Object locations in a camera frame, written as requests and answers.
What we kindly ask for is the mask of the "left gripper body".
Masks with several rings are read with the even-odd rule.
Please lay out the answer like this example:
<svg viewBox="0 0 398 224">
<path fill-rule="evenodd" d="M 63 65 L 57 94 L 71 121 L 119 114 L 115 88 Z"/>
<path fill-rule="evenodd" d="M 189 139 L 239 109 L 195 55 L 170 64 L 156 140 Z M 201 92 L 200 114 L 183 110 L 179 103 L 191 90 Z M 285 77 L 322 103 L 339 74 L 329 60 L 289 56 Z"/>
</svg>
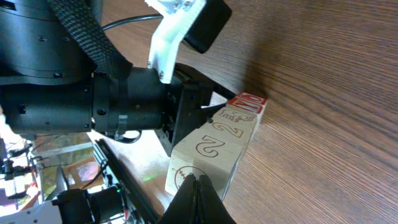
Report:
<svg viewBox="0 0 398 224">
<path fill-rule="evenodd" d="M 166 155 L 185 136 L 204 123 L 201 107 L 210 104 L 215 83 L 197 69 L 178 63 L 172 82 L 165 86 L 163 118 L 155 130 Z"/>
</svg>

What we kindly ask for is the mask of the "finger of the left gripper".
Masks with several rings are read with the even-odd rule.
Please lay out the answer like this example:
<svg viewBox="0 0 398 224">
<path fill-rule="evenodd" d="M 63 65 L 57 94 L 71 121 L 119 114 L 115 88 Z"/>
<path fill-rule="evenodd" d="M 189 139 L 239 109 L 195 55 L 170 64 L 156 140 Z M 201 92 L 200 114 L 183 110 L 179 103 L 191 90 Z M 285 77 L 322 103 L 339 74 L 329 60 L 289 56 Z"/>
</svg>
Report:
<svg viewBox="0 0 398 224">
<path fill-rule="evenodd" d="M 213 92 L 221 95 L 227 100 L 231 100 L 236 96 L 236 94 L 233 93 L 231 90 L 225 88 L 223 85 L 215 82 L 212 79 L 206 78 L 204 80 L 200 80 L 198 83 L 201 91 L 201 97 L 203 100 L 211 100 Z"/>
<path fill-rule="evenodd" d="M 202 108 L 200 110 L 200 114 L 204 117 L 204 118 L 212 118 L 213 115 L 219 111 L 220 109 L 222 109 L 223 107 L 225 107 L 226 104 L 220 104 L 220 105 L 214 105 L 214 106 L 209 106 L 206 108 Z"/>
</svg>

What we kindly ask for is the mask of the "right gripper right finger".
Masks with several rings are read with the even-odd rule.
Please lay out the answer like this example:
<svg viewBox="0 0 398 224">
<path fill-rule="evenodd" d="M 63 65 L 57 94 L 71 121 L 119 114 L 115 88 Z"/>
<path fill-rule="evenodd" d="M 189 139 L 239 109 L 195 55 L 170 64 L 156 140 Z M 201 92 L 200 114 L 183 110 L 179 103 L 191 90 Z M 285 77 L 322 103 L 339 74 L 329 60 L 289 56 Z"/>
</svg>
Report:
<svg viewBox="0 0 398 224">
<path fill-rule="evenodd" d="M 206 175 L 198 180 L 198 223 L 236 224 Z"/>
</svg>

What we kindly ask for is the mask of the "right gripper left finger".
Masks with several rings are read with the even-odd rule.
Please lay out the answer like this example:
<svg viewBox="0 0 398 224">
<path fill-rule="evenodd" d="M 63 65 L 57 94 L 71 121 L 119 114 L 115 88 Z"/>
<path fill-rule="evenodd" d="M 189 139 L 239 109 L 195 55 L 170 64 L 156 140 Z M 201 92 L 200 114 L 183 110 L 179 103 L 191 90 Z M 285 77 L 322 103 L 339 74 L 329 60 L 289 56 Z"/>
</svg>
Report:
<svg viewBox="0 0 398 224">
<path fill-rule="evenodd" d="M 189 174 L 157 224 L 195 224 L 197 222 L 198 181 Z"/>
</svg>

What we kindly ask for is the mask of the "red E wooden block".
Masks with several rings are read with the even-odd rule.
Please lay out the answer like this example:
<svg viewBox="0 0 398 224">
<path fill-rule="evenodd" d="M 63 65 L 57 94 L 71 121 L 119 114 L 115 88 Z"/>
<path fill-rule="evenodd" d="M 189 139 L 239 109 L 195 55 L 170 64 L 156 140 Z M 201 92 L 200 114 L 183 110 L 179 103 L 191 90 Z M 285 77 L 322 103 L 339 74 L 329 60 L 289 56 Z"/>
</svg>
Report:
<svg viewBox="0 0 398 224">
<path fill-rule="evenodd" d="M 256 114 L 243 113 L 241 111 L 233 110 L 228 107 L 223 107 L 218 112 L 216 112 L 215 117 L 232 122 L 233 124 L 252 127 L 254 131 L 256 131 L 259 126 L 259 121 Z"/>
</svg>

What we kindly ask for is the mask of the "green animal wooden block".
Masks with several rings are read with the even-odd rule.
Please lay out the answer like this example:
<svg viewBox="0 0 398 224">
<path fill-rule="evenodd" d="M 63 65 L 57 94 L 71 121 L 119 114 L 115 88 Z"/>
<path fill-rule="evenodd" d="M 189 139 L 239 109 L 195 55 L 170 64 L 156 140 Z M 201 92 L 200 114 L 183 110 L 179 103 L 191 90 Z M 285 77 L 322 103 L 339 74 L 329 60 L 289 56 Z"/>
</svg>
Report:
<svg viewBox="0 0 398 224">
<path fill-rule="evenodd" d="M 228 142 L 239 144 L 244 149 L 248 146 L 254 129 L 252 121 L 234 122 L 219 116 L 214 116 L 212 120 L 212 123 L 206 122 L 200 129 L 215 134 Z"/>
</svg>

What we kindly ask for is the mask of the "blue side block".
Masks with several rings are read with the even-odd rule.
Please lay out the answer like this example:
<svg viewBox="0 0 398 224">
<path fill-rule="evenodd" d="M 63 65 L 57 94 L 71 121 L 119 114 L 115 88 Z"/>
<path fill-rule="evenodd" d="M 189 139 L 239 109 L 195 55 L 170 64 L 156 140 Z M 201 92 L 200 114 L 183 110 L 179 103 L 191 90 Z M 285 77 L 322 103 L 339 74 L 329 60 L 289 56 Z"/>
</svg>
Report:
<svg viewBox="0 0 398 224">
<path fill-rule="evenodd" d="M 267 103 L 267 99 L 266 98 L 262 98 L 260 96 L 257 95 L 253 95 L 250 93 L 246 93 L 246 92 L 240 92 L 237 97 L 240 97 L 244 100 L 250 101 L 252 103 L 258 104 L 258 105 L 265 105 Z"/>
<path fill-rule="evenodd" d="M 262 103 L 256 103 L 251 100 L 247 100 L 241 97 L 235 97 L 228 101 L 226 106 L 233 110 L 241 111 L 242 113 L 254 113 L 261 114 L 264 112 L 267 105 L 267 100 L 263 100 Z"/>
</svg>

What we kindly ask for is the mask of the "red six wooden block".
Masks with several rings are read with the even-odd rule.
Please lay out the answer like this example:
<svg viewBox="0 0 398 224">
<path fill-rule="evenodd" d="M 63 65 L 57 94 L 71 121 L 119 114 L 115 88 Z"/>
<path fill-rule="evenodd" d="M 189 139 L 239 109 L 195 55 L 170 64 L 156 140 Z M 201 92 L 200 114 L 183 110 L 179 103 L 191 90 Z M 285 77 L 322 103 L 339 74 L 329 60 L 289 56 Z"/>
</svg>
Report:
<svg viewBox="0 0 398 224">
<path fill-rule="evenodd" d="M 188 175 L 206 175 L 220 199 L 229 190 L 242 147 L 217 134 L 196 129 L 172 150 L 165 191 L 175 195 Z"/>
</svg>

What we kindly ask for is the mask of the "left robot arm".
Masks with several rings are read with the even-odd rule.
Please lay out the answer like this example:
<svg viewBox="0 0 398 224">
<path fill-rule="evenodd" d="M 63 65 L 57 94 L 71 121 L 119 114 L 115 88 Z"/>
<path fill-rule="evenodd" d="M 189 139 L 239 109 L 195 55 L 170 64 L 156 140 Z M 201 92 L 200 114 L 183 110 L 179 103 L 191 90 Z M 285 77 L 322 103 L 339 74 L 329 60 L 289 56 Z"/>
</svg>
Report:
<svg viewBox="0 0 398 224">
<path fill-rule="evenodd" d="M 153 130 L 167 154 L 233 93 L 177 63 L 180 44 L 205 53 L 231 17 L 223 0 L 149 1 L 160 19 L 144 68 L 112 44 L 101 1 L 1 0 L 1 106 L 17 134 L 94 130 L 128 143 Z"/>
</svg>

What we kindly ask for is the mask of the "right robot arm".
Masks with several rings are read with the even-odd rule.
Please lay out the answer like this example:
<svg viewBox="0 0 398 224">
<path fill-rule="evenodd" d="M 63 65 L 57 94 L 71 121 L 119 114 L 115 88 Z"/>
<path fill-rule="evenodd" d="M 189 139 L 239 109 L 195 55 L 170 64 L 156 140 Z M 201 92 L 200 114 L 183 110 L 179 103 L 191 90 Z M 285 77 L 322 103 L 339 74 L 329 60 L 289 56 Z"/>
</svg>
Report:
<svg viewBox="0 0 398 224">
<path fill-rule="evenodd" d="M 101 223 L 122 213 L 121 190 L 116 187 L 89 194 L 67 190 L 56 200 L 1 217 L 1 223 Z M 156 221 L 171 223 L 234 223 L 210 178 L 189 174 L 166 212 Z"/>
</svg>

